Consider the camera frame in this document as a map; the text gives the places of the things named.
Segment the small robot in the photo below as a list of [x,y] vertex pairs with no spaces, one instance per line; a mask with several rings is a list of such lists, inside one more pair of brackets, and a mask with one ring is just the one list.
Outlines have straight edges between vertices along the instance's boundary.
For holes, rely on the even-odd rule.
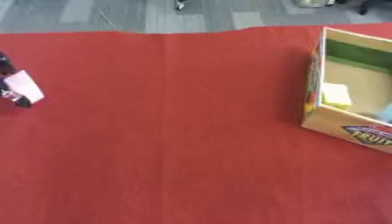
[[182,11],[186,7],[186,2],[188,0],[176,0],[176,9]]
[[15,90],[15,87],[11,86],[11,83],[15,83],[15,81],[20,82],[20,77],[28,77],[27,73],[25,71],[18,71],[11,63],[11,61],[8,59],[7,56],[3,52],[0,52],[0,96],[6,99],[12,100],[16,106],[21,107],[21,108],[30,108],[32,104],[36,101],[38,98],[42,98],[41,95],[37,98],[31,98],[29,99],[23,94],[20,94],[21,92],[24,91],[17,91]]

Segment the open box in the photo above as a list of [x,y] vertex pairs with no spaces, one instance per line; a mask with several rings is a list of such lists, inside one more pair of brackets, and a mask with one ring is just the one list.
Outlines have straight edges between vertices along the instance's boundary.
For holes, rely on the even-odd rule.
[[[346,87],[350,106],[326,103],[327,85]],[[302,126],[392,153],[392,40],[324,28],[312,53]]]

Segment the red tablecloth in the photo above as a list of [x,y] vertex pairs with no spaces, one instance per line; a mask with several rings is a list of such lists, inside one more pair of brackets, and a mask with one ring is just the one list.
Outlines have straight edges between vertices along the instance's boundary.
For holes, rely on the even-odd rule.
[[392,156],[299,127],[319,30],[0,35],[46,94],[0,100],[0,223],[391,223]]

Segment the white paper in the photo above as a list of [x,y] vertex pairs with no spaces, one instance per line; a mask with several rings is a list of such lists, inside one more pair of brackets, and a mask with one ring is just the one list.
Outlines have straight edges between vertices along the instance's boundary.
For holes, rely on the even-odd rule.
[[44,94],[26,71],[20,71],[5,78],[4,82],[13,91],[27,97],[31,103],[44,98]]

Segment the blue object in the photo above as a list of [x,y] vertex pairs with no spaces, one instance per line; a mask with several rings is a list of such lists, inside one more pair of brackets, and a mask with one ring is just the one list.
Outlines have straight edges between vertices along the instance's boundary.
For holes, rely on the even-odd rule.
[[389,104],[380,114],[378,114],[377,118],[385,123],[392,123],[392,104]]

